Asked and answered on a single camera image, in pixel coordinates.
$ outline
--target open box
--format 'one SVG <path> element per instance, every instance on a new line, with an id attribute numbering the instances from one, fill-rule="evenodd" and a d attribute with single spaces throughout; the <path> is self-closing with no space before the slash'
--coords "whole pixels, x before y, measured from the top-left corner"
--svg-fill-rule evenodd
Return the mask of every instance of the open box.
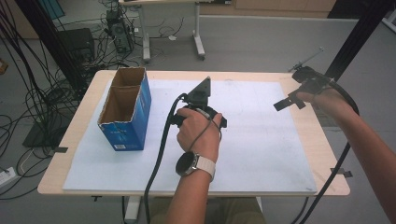
<path id="1" fill-rule="evenodd" d="M 114 150 L 143 150 L 150 106 L 146 69 L 120 68 L 98 119 L 99 128 Z"/>

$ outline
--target forearm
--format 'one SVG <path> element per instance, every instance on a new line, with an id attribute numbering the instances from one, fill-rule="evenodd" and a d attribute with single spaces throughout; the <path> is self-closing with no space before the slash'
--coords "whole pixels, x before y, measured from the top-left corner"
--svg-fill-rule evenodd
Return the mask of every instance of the forearm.
<path id="1" fill-rule="evenodd" d="M 203 224 L 210 181 L 210 174 L 202 170 L 181 177 L 166 215 L 166 223 Z"/>
<path id="2" fill-rule="evenodd" d="M 356 114 L 337 120 L 352 146 L 377 199 L 396 223 L 396 155 Z"/>

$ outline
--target table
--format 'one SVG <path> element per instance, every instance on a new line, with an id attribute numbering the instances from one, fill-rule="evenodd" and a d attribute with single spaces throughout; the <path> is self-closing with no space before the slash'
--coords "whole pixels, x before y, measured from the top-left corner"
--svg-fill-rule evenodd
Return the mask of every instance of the table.
<path id="1" fill-rule="evenodd" d="M 139 15 L 140 26 L 142 27 L 143 33 L 143 61 L 148 63 L 150 61 L 150 52 L 149 52 L 149 34 L 146 31 L 145 24 L 145 12 L 143 5 L 150 4 L 172 4 L 172 3 L 194 3 L 195 4 L 195 28 L 192 32 L 192 36 L 195 41 L 195 46 L 198 51 L 198 56 L 204 60 L 205 59 L 205 50 L 201 41 L 201 36 L 199 34 L 199 14 L 200 14 L 200 4 L 199 2 L 210 2 L 211 0 L 135 0 L 135 1 L 124 1 L 119 0 L 120 5 L 125 7 L 135 7 L 137 9 L 137 13 Z"/>
<path id="2" fill-rule="evenodd" d="M 111 190 L 64 190 L 64 182 L 72 165 L 78 143 L 85 133 L 92 113 L 96 108 L 106 84 L 111 80 L 116 71 L 99 71 L 81 105 L 76 112 L 67 132 L 64 135 L 60 147 L 67 147 L 65 153 L 55 153 L 52 161 L 44 174 L 38 191 L 42 194 L 61 194 L 61 195 L 111 195 L 111 196 L 141 196 L 141 192 L 132 193 L 128 191 Z M 235 73 L 235 72 L 182 72 L 182 71 L 148 71 L 148 79 L 174 79 L 174 80 L 203 80 L 211 76 L 212 80 L 247 80 L 256 82 L 279 82 L 285 95 L 294 91 L 298 87 L 291 74 L 275 73 Z M 296 106 L 290 107 L 290 113 L 294 120 L 297 133 L 300 136 L 305 155 L 312 169 L 317 189 L 321 189 L 324 182 L 331 173 L 331 168 L 336 164 L 326 136 L 318 123 L 314 110 L 310 105 L 304 110 L 299 110 Z M 338 175 L 328 190 L 326 195 L 348 195 L 350 189 L 345 178 Z"/>

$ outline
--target gray floor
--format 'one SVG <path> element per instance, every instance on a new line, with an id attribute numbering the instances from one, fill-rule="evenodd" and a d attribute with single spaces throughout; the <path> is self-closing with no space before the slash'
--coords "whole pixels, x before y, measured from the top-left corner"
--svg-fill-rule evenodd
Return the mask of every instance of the gray floor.
<path id="1" fill-rule="evenodd" d="M 196 56 L 192 44 L 192 23 L 191 19 L 184 21 L 176 41 L 151 40 L 155 57 L 147 64 L 148 70 L 286 72 L 324 47 L 325 51 L 307 65 L 325 72 L 356 21 L 203 16 L 204 61 Z M 39 49 L 36 41 L 29 43 Z M 26 109 L 23 104 L 26 88 L 3 44 L 0 50 L 1 57 L 10 62 L 7 73 L 0 76 L 0 114 L 15 119 Z M 339 81 L 355 98 L 361 116 L 392 148 L 396 148 L 395 56 L 396 34 L 380 24 Z M 0 160 L 2 167 L 14 166 L 27 150 L 21 142 L 32 123 L 30 119 L 20 122 L 6 155 Z M 338 128 L 323 129 L 338 157 L 345 137 Z M 324 197 L 308 223 L 389 223 L 353 153 L 348 155 L 343 167 L 354 175 L 347 179 L 350 195 Z M 23 179 L 17 188 L 0 198 L 32 189 L 39 180 L 40 176 Z M 120 200 L 120 197 L 104 197 L 94 202 L 91 197 L 46 196 L 34 191 L 19 199 L 0 201 L 0 222 L 121 223 Z M 290 223 L 303 201 L 300 197 L 265 197 L 262 198 L 263 212 L 268 223 Z"/>

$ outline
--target electrical outlet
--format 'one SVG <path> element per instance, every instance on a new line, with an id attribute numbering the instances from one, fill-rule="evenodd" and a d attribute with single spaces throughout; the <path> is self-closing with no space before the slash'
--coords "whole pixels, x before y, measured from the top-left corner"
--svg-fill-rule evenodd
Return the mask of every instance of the electrical outlet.
<path id="1" fill-rule="evenodd" d="M 9 167 L 6 171 L 0 173 L 0 188 L 8 184 L 9 182 L 13 181 L 14 179 L 18 178 L 15 174 L 14 168 Z"/>

